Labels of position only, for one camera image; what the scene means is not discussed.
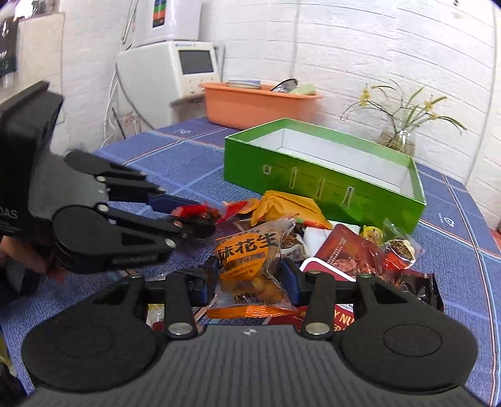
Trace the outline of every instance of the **human hand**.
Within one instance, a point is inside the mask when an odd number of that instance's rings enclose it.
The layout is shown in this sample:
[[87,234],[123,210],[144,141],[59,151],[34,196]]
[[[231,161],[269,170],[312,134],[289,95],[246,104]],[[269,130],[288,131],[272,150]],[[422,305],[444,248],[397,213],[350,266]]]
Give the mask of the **human hand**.
[[68,274],[68,271],[61,266],[53,264],[51,259],[45,259],[41,256],[30,244],[10,236],[2,238],[0,252],[24,264],[36,273],[46,274],[58,283],[62,283]]

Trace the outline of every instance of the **white water tank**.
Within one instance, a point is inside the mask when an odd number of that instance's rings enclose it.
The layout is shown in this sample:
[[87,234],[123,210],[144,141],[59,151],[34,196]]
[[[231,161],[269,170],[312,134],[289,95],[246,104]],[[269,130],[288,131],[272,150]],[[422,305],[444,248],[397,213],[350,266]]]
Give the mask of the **white water tank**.
[[131,47],[173,40],[198,40],[202,0],[139,0]]

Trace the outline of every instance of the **screen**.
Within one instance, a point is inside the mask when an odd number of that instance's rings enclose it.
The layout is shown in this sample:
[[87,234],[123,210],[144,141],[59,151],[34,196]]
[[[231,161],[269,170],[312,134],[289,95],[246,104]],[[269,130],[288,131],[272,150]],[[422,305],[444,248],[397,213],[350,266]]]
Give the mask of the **screen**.
[[210,51],[179,51],[183,75],[214,72]]

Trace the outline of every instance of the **blue tablecloth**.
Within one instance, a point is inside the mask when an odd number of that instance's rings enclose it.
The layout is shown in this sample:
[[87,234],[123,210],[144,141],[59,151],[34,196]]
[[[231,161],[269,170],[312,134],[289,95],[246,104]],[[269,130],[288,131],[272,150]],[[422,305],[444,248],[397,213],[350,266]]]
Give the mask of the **blue tablecloth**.
[[[97,154],[146,171],[150,181],[188,199],[217,203],[258,196],[223,180],[224,138],[235,132],[197,119],[136,135]],[[413,234],[426,250],[415,269],[436,275],[446,313],[474,333],[479,351],[467,388],[485,403],[496,405],[501,389],[497,317],[498,312],[501,315],[501,253],[464,186],[426,166],[418,165],[418,169],[428,205]],[[115,206],[145,216],[163,216],[143,204]],[[227,230],[217,233],[227,234]],[[165,265],[142,273],[152,276],[202,263],[212,249],[213,241],[186,242]],[[116,278],[113,273],[71,276],[62,286],[45,281],[35,297],[0,312],[0,326],[28,390],[33,385],[20,355],[27,332]]]

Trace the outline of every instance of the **green box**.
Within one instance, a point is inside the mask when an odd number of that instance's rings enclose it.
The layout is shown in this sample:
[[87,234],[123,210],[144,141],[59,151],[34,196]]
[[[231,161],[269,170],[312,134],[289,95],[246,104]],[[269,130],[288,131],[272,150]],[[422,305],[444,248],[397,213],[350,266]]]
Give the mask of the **green box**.
[[224,179],[313,198],[333,221],[411,233],[426,206],[412,157],[339,131],[280,119],[226,137]]

